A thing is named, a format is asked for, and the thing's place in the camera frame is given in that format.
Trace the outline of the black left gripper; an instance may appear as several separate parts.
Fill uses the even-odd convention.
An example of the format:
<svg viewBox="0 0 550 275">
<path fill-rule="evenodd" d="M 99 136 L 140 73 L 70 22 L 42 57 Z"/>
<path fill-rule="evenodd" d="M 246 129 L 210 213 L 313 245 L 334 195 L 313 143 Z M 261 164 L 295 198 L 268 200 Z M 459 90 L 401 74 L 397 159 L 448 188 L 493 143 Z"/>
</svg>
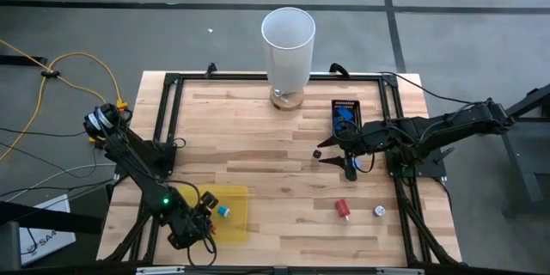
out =
<svg viewBox="0 0 550 275">
<path fill-rule="evenodd" d="M 211 221 L 212 211 L 218 205 L 216 196 L 205 191 L 200 197 L 198 208 L 188 209 L 180 212 L 168 221 L 171 233 L 168 241 L 176 250 L 189 247 L 189 243 L 211 240 L 213 223 Z"/>
</svg>

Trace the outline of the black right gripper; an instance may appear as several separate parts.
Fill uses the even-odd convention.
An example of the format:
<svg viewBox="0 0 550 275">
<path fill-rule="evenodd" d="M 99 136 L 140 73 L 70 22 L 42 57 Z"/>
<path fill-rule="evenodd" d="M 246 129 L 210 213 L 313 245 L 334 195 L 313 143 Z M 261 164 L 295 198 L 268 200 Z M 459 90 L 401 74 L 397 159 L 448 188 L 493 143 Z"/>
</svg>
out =
<svg viewBox="0 0 550 275">
<path fill-rule="evenodd" d="M 364 123 L 361 129 L 355 127 L 343 131 L 343 139 L 334 135 L 317 145 L 318 148 L 324 148 L 343 144 L 344 152 L 362 156 L 382 152 L 392 146 L 390 141 L 391 134 L 388 127 L 381 121 Z M 358 179 L 354 160 L 351 156 L 337 156 L 332 158 L 320 159 L 321 163 L 336 165 L 344 170 L 345 178 L 349 181 Z"/>
</svg>

